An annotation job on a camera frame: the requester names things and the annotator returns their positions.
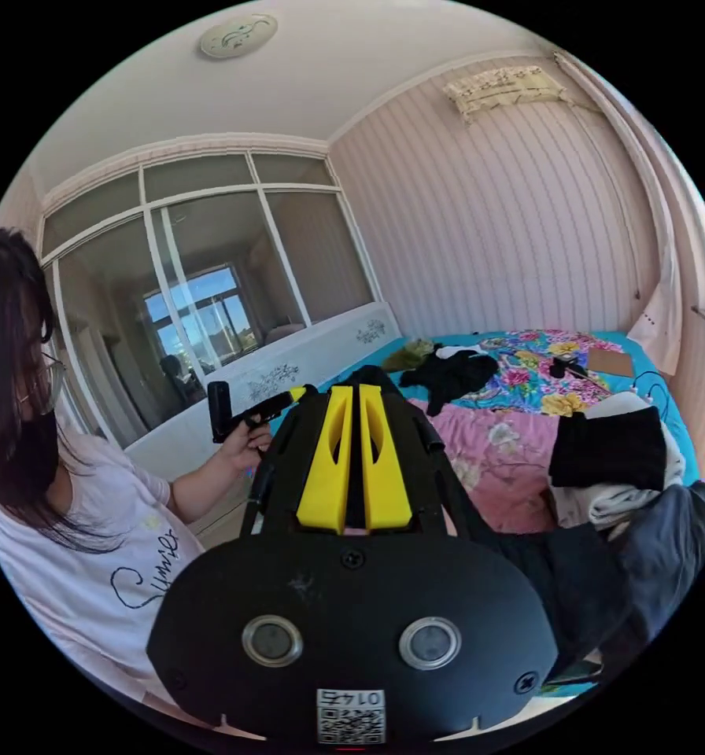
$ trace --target white t-shirt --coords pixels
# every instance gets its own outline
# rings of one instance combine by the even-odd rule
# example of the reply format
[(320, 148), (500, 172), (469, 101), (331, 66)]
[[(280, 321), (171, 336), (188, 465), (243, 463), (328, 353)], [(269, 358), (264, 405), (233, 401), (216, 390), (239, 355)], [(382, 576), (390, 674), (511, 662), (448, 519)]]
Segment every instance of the white t-shirt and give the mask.
[(0, 563), (43, 631), (71, 660), (141, 701), (149, 691), (173, 702), (146, 655), (168, 586), (203, 552), (168, 509), (169, 483), (136, 467), (100, 438), (65, 435), (87, 469), (72, 474), (71, 517), (118, 536), (111, 553), (71, 550), (0, 509)]

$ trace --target window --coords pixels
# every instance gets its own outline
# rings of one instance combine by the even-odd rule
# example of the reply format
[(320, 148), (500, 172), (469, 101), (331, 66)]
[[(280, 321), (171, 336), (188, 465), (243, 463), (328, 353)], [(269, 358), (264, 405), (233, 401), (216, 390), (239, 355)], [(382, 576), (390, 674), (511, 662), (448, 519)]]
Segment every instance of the window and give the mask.
[(137, 171), (80, 194), (46, 218), (43, 224), (42, 255), (46, 256), (96, 223), (139, 204)]
[(333, 186), (323, 160), (295, 155), (254, 154), (258, 180), (262, 183), (311, 183)]
[(267, 193), (267, 199), (311, 322), (373, 301), (335, 194)]
[(143, 168), (144, 196), (139, 176), (88, 190), (43, 228), (43, 255), (59, 250), (46, 272), (60, 284), (68, 404), (121, 447), (202, 401), (236, 359), (373, 300), (325, 160), (174, 159)]
[(146, 168), (143, 177), (148, 202), (198, 189), (253, 183), (245, 155), (216, 155), (175, 160)]
[(137, 217), (58, 262), (64, 310), (90, 398), (126, 447), (205, 394), (185, 359), (165, 351), (146, 306), (157, 284)]
[[(274, 328), (303, 325), (256, 192), (156, 210), (153, 228), (174, 305), (206, 374), (261, 346)], [(172, 339), (171, 330), (164, 337)]]
[[(188, 313), (184, 286), (172, 287), (172, 299), (182, 317), (182, 324), (195, 355), (206, 374), (257, 347), (256, 335), (229, 267), (199, 275), (187, 284), (190, 287), (195, 313)], [(167, 313), (161, 293), (146, 298), (146, 306), (157, 328), (161, 348), (167, 354), (178, 355), (190, 366), (189, 357), (179, 340), (176, 328), (172, 325), (172, 318)], [(201, 337), (198, 323), (202, 323), (207, 339)], [(215, 359), (210, 359), (211, 354), (206, 344), (213, 347)]]

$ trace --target long dark hair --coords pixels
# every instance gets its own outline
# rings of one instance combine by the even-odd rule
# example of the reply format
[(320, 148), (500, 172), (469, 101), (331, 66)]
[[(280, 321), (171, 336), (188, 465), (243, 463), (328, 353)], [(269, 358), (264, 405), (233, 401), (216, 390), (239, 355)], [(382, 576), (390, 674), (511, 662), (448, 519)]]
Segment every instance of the long dark hair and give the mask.
[[(29, 403), (34, 417), (45, 409), (37, 392), (28, 393), (27, 399), (18, 396), (17, 382), (22, 377), (27, 385), (39, 384), (45, 370), (41, 345), (51, 340), (56, 323), (46, 276), (33, 248), (20, 231), (0, 228), (0, 506), (62, 546), (107, 553), (119, 547), (109, 542), (114, 536), (99, 534), (96, 526), (57, 511), (45, 493), (36, 493), (9, 468), (23, 429), (20, 401)], [(70, 448), (60, 426), (57, 431), (65, 465), (75, 474), (88, 467)]]

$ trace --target white curtain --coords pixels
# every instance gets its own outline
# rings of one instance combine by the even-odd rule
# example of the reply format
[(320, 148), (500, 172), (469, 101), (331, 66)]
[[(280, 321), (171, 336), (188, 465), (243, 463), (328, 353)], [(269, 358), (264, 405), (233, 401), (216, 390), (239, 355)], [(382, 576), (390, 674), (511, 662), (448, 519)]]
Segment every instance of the white curtain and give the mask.
[(661, 372), (674, 375), (681, 353), (683, 306), (675, 232), (670, 207), (643, 144), (655, 134), (643, 116), (606, 81), (567, 53), (555, 53), (557, 65), (601, 108), (628, 151), (644, 184), (654, 218), (659, 249), (659, 283), (628, 337), (644, 349)]

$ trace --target white cloth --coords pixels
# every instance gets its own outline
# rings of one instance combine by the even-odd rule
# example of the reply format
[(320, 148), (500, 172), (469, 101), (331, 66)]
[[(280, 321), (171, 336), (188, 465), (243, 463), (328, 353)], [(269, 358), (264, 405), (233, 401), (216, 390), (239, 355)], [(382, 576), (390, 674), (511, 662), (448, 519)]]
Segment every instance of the white cloth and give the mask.
[(555, 53), (560, 68), (601, 108), (620, 137), (644, 185), (654, 219), (659, 251), (659, 281), (644, 311), (628, 332), (652, 362), (668, 375), (675, 375), (681, 354), (683, 295), (675, 242), (675, 222), (665, 189), (670, 185), (670, 156), (660, 144), (651, 124), (607, 81), (567, 53)]
[(141, 701), (173, 702), (146, 655), (168, 586), (203, 547), (169, 510), (169, 483), (136, 467), (107, 441), (65, 435), (90, 468), (72, 475), (71, 516), (120, 536), (118, 550), (80, 553), (0, 509), (0, 563), (39, 627), (77, 665)]
[[(584, 411), (589, 419), (628, 414), (647, 408), (649, 404), (636, 393), (625, 391), (608, 396)], [(662, 432), (667, 446), (664, 488), (682, 484), (685, 458), (665, 423)], [(590, 488), (553, 488), (557, 521), (561, 527), (575, 527), (591, 521), (605, 529), (627, 519), (635, 510), (646, 506), (662, 491), (638, 490), (632, 485), (598, 484)]]
[(478, 344), (473, 346), (442, 346), (437, 349), (439, 359), (449, 359), (459, 352), (475, 352), (476, 354), (488, 354)]

